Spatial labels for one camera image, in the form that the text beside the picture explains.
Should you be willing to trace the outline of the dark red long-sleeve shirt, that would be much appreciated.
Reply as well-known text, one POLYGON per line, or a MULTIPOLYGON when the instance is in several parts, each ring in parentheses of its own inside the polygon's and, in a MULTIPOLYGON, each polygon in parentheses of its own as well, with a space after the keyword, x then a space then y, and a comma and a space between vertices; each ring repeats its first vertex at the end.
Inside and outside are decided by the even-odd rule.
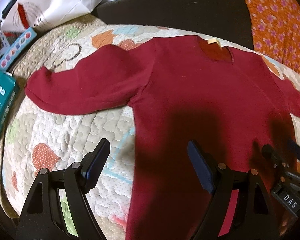
POLYGON ((135 168, 126 239, 189 239, 209 194, 187 154, 195 140, 218 163, 258 169, 275 180, 265 144, 288 151, 300 92, 271 72, 261 56, 220 48, 198 36, 156 37, 124 50, 107 44, 71 70, 45 67, 25 94, 41 109, 64 115, 129 106, 135 123, 135 168))

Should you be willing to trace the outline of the heart-patterned quilted bedspread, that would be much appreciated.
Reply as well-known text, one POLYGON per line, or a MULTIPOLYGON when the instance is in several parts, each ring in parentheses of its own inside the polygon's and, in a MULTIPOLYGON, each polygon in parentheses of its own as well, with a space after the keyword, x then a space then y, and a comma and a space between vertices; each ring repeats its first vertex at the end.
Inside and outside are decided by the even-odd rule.
MULTIPOLYGON (((13 67, 20 86, 41 66, 59 72, 105 44, 132 49, 153 37, 187 31, 143 25, 107 25, 90 15, 50 30, 13 67)), ((66 116, 39 109, 20 93, 0 139, 0 204, 17 217, 37 172, 61 170, 81 160, 101 138, 111 144, 101 177, 87 199, 107 239, 124 239, 134 172, 134 120, 130 107, 66 116)))

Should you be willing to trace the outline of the orange floral fabric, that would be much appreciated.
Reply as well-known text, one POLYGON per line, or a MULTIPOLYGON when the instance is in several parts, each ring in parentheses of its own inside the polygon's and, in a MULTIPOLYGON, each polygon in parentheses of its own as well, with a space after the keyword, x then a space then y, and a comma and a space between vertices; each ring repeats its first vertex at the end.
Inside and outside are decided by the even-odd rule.
POLYGON ((300 6, 296 0, 245 0, 254 50, 300 74, 300 6))

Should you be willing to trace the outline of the black cushion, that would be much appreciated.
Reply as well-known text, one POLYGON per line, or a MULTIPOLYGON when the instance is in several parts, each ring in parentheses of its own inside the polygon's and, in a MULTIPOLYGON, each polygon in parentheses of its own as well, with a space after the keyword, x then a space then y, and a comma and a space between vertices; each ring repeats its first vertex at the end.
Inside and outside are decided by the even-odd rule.
POLYGON ((102 2, 91 14, 106 24, 193 31, 254 49, 245 0, 117 0, 102 2))

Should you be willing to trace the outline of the light blue shapes box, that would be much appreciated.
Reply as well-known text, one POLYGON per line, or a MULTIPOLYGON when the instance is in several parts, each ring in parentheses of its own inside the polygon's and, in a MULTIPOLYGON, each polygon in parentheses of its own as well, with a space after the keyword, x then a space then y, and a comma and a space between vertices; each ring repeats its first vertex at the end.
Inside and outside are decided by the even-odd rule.
POLYGON ((37 37, 37 33, 32 27, 26 29, 10 46, 0 59, 0 70, 6 71, 27 48, 27 46, 37 37))

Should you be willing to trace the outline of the white paper bag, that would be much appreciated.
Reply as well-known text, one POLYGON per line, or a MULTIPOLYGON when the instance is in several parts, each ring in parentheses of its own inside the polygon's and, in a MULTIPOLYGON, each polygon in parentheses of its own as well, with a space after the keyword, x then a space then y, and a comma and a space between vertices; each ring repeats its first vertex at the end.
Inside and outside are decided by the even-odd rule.
POLYGON ((45 32, 74 18, 89 14, 102 1, 17 0, 6 16, 2 30, 23 32, 28 27, 33 27, 38 32, 45 32))

